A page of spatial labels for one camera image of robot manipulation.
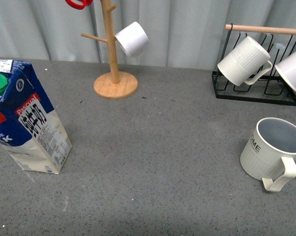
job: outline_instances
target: ceramic mug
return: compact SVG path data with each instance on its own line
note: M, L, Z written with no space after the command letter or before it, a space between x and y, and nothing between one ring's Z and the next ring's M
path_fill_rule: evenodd
M115 38L129 57L138 56L149 42L145 31L137 22L122 29Z
M296 52L275 65L279 75L296 92Z
M234 85L254 84L261 76L272 68L269 53L253 38L247 36L221 62L218 68ZM267 68L258 72L251 80L248 78L265 63Z
M243 169L271 192L296 177L295 160L296 126L279 118L261 119L240 157Z

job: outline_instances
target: wooden base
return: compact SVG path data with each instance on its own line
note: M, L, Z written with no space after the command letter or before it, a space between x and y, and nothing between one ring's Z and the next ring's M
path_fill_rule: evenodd
M108 99L120 99L132 95L138 86L135 76L126 72L118 72L118 84L111 81L111 73L101 75L94 82L94 91L101 97Z

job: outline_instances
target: wooden dowel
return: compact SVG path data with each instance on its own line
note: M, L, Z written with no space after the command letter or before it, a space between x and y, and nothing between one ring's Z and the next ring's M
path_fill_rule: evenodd
M105 43L108 42L105 38L99 38L99 37L96 37L96 36L93 36L93 35L90 35L90 34L87 34L87 33L81 33L80 36L95 39L95 40L105 42Z
M279 34L293 34L296 35L296 29L290 28L273 28L273 27L259 27L259 26L238 26L226 25L226 30L258 32L258 33L279 33Z
M114 5L112 5L109 9L107 9L107 13L113 11L115 8L117 8L117 4L115 3Z

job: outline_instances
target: mug handle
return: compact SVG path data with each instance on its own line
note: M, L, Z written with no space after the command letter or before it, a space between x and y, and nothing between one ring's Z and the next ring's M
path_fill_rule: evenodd
M269 64L269 67L267 67L264 70L261 70L258 72L251 80L246 80L244 81L247 85L252 85L254 84L262 75L264 75L266 72L269 72L270 69L272 68L272 63L268 60L267 63Z
M279 176L274 182L270 178L262 178L264 187L270 192L279 192L289 180L296 177L296 163L291 157L281 157L285 166L285 172Z
M80 1L82 4L77 4L75 3L73 0L65 0L67 2L68 5L70 5L71 7L78 9L78 10L82 10L85 8L85 6L87 5L87 0L78 0Z

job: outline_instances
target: printed text on mug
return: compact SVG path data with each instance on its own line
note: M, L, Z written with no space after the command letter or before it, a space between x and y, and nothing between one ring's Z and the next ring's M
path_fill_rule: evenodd
M254 149L255 152L259 152L261 150L261 147L259 145L257 145L255 139L254 139L254 135L252 135L251 137L251 145L252 145L252 148Z

